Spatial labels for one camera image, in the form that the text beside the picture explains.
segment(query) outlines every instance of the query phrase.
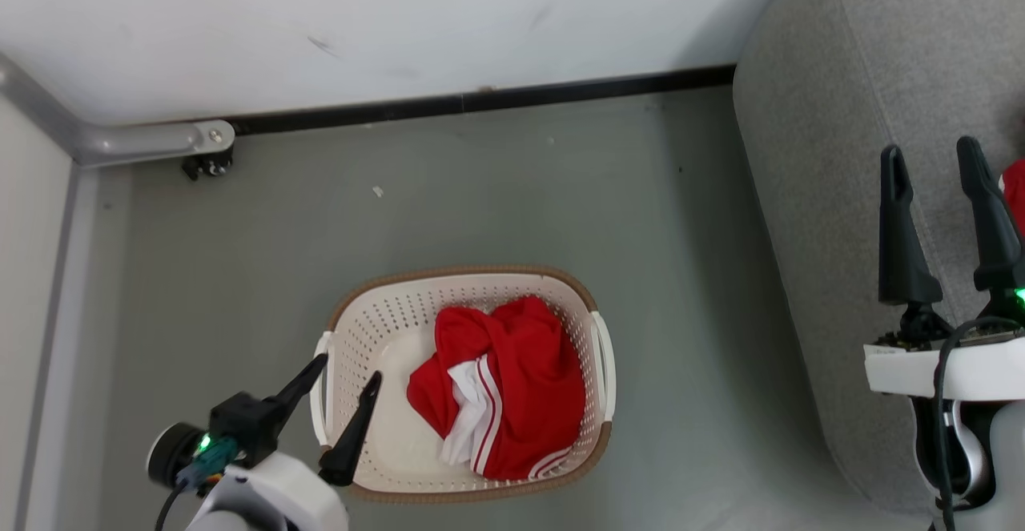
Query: gray sofa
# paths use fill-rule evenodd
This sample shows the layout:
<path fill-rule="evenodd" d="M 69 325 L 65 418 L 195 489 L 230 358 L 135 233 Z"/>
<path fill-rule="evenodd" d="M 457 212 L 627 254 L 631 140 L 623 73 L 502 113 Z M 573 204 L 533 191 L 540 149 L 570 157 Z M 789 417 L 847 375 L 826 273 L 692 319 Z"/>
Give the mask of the gray sofa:
<path fill-rule="evenodd" d="M 1025 156 L 1025 0 L 776 0 L 739 60 L 734 101 L 826 441 L 891 512 L 930 495 L 900 397 L 868 391 L 861 344 L 897 328 L 875 302 L 879 152 L 904 151 L 938 311 L 974 318 L 978 263 L 955 140 L 994 172 Z"/>

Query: white plastic basket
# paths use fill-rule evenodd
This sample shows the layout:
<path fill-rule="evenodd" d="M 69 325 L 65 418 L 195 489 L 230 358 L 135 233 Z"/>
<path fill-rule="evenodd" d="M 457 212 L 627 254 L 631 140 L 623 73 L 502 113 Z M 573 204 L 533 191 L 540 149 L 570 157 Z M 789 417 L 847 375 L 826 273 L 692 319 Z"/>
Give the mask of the white plastic basket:
<path fill-rule="evenodd" d="M 447 305 L 490 313 L 524 295 L 541 297 L 575 345 L 586 389 L 580 436 L 569 458 L 537 479 L 489 481 L 439 460 L 442 440 L 406 400 L 409 375 L 435 352 L 435 319 Z M 314 430 L 329 449 L 344 430 L 374 371 L 382 375 L 353 484 L 366 498 L 453 502 L 544 491 L 585 476 L 605 452 L 616 409 L 616 365 L 609 330 L 578 280 L 531 266 L 410 273 L 360 287 L 335 311 L 317 344 L 327 353 L 325 381 L 310 403 Z"/>

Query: white basket handle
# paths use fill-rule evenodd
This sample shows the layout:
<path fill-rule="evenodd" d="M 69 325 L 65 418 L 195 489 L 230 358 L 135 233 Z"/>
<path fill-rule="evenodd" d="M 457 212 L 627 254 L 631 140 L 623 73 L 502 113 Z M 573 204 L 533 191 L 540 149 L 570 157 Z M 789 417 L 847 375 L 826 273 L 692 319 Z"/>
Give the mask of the white basket handle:
<path fill-rule="evenodd" d="M 597 348 L 596 357 L 601 357 L 598 363 L 600 384 L 605 385 L 605 393 L 599 395 L 599 403 L 605 410 L 605 422 L 611 421 L 616 413 L 616 358 L 612 355 L 612 338 L 609 336 L 609 327 L 605 325 L 605 320 L 597 311 L 590 312 L 593 324 L 590 326 L 590 337 Z"/>
<path fill-rule="evenodd" d="M 331 357 L 333 355 L 331 352 L 334 350 L 332 349 L 333 344 L 331 341 L 331 337 L 333 336 L 334 333 L 332 333 L 332 331 L 324 331 L 324 334 L 321 335 L 320 340 L 317 341 L 317 351 L 314 352 L 314 357 L 317 357 L 325 353 L 327 354 L 327 366 L 324 368 L 324 373 L 327 373 L 328 375 L 327 396 L 329 404 L 332 393 L 331 373 L 333 367 L 331 364 Z M 328 433 L 327 433 L 327 418 L 330 416 L 330 413 L 327 409 L 325 409 L 324 404 L 322 402 L 323 396 L 321 395 L 323 392 L 323 390 L 321 389 L 321 379 L 324 377 L 324 373 L 322 373 L 320 376 L 317 377 L 317 382 L 315 382 L 314 387 L 310 390 L 310 414 L 314 420 L 314 435 L 317 436 L 317 440 L 321 444 L 321 447 L 330 447 L 331 440 L 328 439 Z"/>

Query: gray metal frame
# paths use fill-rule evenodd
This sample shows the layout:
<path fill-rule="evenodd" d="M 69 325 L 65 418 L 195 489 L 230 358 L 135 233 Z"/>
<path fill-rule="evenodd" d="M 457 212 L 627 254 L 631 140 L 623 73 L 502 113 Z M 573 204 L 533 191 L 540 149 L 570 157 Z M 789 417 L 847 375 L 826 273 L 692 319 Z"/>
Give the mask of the gray metal frame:
<path fill-rule="evenodd" d="M 0 53 L 0 93 L 82 167 L 220 152 L 235 141 L 224 121 L 98 126 L 71 114 L 43 86 Z"/>

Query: white wall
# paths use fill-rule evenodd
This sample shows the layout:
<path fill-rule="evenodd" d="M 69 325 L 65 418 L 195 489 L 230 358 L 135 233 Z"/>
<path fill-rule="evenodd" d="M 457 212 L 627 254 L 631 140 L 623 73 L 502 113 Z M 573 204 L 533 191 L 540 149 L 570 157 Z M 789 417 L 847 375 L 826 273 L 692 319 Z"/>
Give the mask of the white wall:
<path fill-rule="evenodd" d="M 71 159 L 3 96 L 0 159 L 0 531 L 11 531 Z"/>
<path fill-rule="evenodd" d="M 0 49 L 102 123 L 734 63 L 768 0 L 0 0 Z"/>

